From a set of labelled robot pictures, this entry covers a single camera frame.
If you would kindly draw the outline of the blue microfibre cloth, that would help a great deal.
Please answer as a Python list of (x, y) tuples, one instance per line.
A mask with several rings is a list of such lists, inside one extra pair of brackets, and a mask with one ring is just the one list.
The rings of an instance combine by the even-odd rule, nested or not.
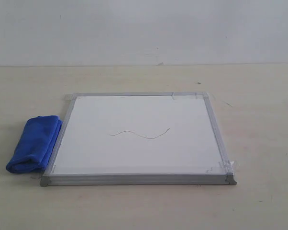
[(56, 115), (29, 119), (6, 170), (15, 174), (44, 171), (61, 125), (62, 121)]

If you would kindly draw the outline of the white board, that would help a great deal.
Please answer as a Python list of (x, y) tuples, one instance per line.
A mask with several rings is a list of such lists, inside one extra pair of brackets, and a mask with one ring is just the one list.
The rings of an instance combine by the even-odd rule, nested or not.
[(236, 185), (206, 92), (75, 93), (41, 186)]

